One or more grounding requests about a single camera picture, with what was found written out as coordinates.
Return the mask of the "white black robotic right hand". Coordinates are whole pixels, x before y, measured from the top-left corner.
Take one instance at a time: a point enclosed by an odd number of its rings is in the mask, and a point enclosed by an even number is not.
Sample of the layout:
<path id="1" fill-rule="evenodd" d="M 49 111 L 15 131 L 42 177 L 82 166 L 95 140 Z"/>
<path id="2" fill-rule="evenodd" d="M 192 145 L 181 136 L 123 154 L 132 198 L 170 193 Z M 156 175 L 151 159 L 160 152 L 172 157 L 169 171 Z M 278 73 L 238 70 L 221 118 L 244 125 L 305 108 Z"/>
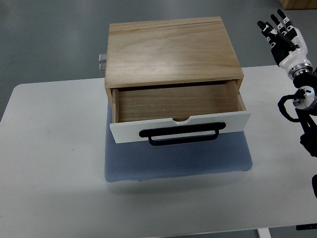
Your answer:
<path id="1" fill-rule="evenodd" d="M 257 22 L 271 47 L 276 64 L 289 74 L 297 67 L 312 69 L 312 64 L 307 59 L 308 48 L 300 30 L 282 10 L 278 9 L 277 14 L 279 17 L 273 14 L 270 16 L 275 27 L 268 22 Z"/>

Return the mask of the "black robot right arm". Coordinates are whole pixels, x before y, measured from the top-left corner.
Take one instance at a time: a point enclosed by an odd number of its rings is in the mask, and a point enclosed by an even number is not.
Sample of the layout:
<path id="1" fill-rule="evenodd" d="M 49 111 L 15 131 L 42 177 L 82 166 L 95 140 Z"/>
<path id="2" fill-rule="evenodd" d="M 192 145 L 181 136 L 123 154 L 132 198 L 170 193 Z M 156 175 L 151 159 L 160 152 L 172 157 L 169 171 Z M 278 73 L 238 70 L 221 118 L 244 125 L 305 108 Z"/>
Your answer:
<path id="1" fill-rule="evenodd" d="M 317 124 L 311 116 L 317 115 L 317 71 L 307 66 L 296 69 L 292 76 L 297 91 L 281 97 L 278 108 L 287 120 L 301 124 L 304 134 L 300 136 L 300 144 L 312 157 L 316 157 Z M 291 100 L 295 107 L 296 118 L 291 117 L 285 108 L 284 104 L 288 100 Z"/>

